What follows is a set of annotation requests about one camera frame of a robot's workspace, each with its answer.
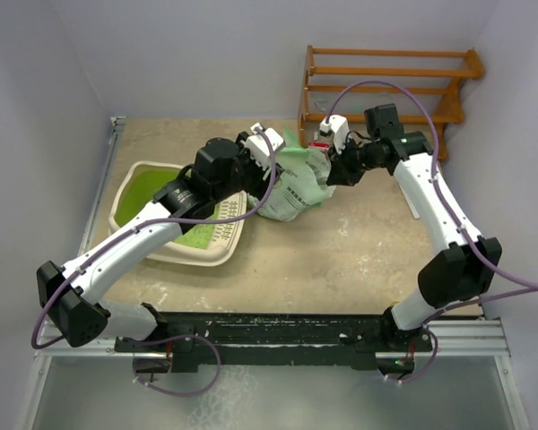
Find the green cat litter bag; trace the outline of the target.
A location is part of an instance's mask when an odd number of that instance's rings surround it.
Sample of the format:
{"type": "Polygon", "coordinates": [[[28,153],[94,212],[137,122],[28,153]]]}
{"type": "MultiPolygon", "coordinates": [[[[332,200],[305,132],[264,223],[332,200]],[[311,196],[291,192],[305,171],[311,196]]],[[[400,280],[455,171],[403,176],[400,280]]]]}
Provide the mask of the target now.
{"type": "Polygon", "coordinates": [[[328,157],[319,149],[303,148],[297,135],[283,128],[286,146],[276,154],[283,168],[258,215],[281,222],[294,220],[302,212],[318,207],[333,196],[334,185],[326,181],[331,171],[328,157]]]}

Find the white bag clip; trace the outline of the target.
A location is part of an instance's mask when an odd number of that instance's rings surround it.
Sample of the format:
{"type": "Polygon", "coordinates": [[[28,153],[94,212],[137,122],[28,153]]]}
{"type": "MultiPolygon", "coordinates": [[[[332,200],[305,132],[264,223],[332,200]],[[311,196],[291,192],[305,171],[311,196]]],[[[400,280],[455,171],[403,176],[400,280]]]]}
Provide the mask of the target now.
{"type": "Polygon", "coordinates": [[[410,198],[409,194],[405,191],[405,189],[400,185],[400,189],[401,189],[401,192],[403,194],[403,197],[409,207],[409,210],[412,214],[412,217],[414,219],[419,219],[420,218],[420,214],[419,212],[417,212],[416,210],[416,207],[414,206],[413,202],[412,202],[412,199],[410,198]]]}

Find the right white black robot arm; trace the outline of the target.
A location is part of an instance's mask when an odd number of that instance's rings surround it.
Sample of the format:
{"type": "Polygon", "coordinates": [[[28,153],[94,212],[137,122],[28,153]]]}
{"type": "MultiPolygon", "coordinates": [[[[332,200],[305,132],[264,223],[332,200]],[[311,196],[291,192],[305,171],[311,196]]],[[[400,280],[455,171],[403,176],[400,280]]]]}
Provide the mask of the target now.
{"type": "Polygon", "coordinates": [[[466,218],[432,163],[433,149],[425,135],[407,133],[395,105],[370,108],[365,116],[369,136],[364,142],[350,136],[344,116],[323,120],[319,132],[332,140],[329,185],[353,186],[366,172],[383,168],[396,179],[429,234],[434,256],[419,272],[417,288],[382,316],[382,343],[401,350],[432,315],[489,290],[493,272],[481,258],[498,263],[502,248],[497,238],[484,237],[466,218]]]}

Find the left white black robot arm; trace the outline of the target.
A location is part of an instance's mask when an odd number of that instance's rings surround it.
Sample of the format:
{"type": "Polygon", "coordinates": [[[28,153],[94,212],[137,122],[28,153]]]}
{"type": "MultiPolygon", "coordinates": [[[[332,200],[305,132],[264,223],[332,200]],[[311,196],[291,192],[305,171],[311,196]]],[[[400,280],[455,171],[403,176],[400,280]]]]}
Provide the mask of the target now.
{"type": "Polygon", "coordinates": [[[264,204],[280,171],[276,153],[283,138],[256,127],[237,140],[212,138],[126,225],[89,252],[61,266],[48,261],[37,271],[41,318],[60,337],[81,347],[99,336],[133,338],[147,351],[163,347],[164,320],[150,305],[111,303],[104,296],[148,255],[196,224],[213,224],[216,205],[245,192],[264,204]]]}

